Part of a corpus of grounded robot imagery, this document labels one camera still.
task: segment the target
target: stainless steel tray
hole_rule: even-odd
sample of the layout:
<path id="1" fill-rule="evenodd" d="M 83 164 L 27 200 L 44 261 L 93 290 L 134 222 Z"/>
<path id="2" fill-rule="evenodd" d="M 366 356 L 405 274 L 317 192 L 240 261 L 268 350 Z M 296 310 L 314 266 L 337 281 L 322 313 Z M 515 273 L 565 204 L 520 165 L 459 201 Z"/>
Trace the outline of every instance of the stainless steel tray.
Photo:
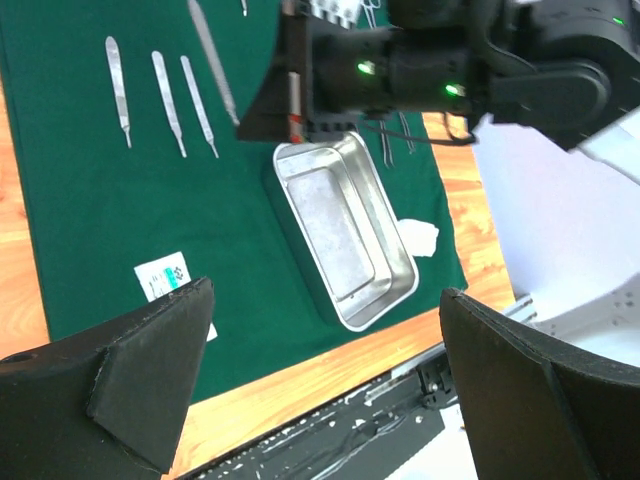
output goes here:
<path id="1" fill-rule="evenodd" d="M 360 332 L 415 291 L 416 264 L 359 135 L 333 144 L 280 145 L 273 167 L 277 185 L 270 197 L 284 194 L 288 205 L 274 206 L 323 316 Z M 285 209 L 303 247 L 293 222 L 282 220 Z"/>

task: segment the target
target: white tissue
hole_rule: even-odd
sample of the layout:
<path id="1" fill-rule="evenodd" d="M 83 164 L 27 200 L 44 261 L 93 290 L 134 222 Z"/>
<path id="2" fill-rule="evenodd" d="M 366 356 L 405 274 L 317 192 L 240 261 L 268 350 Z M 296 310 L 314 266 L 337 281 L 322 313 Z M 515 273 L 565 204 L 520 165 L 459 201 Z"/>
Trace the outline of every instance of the white tissue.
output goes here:
<path id="1" fill-rule="evenodd" d="M 435 225 L 405 218 L 398 222 L 398 232 L 404 247 L 414 257 L 433 257 L 440 230 Z"/>

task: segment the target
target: wooden surface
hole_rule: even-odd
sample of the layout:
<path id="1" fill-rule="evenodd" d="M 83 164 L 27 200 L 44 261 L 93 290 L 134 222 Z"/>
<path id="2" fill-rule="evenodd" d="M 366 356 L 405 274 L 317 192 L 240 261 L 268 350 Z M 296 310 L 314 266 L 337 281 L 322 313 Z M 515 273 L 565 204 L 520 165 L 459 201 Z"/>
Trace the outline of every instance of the wooden surface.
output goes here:
<path id="1" fill-rule="evenodd" d="M 8 128 L 0 112 L 0 358 L 48 342 L 29 228 Z M 440 118 L 425 116 L 432 138 Z M 496 309 L 511 285 L 470 147 L 434 147 L 468 293 Z M 190 471 L 396 366 L 441 341 L 437 311 L 193 405 L 170 475 Z"/>

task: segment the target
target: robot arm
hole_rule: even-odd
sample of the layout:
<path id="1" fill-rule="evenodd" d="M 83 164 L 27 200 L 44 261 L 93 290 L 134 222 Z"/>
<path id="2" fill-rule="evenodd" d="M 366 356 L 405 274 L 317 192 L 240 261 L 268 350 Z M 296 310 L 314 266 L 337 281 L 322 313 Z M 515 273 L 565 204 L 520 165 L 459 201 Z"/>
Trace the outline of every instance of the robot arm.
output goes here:
<path id="1" fill-rule="evenodd" d="M 357 30 L 283 0 L 276 52 L 237 129 L 247 141 L 327 141 L 394 110 L 533 127 L 576 148 L 640 107 L 635 0 L 389 0 Z"/>

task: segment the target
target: label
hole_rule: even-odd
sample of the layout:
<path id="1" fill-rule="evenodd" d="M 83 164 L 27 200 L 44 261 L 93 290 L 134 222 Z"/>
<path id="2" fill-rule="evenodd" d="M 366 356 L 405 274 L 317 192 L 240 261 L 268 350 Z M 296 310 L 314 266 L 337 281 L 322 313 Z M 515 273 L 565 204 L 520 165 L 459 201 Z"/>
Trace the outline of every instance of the label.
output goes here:
<path id="1" fill-rule="evenodd" d="M 172 253 L 166 257 L 143 263 L 134 268 L 140 286 L 149 302 L 186 285 L 191 281 L 187 263 L 182 252 Z M 207 342 L 218 336 L 213 323 L 209 327 Z"/>

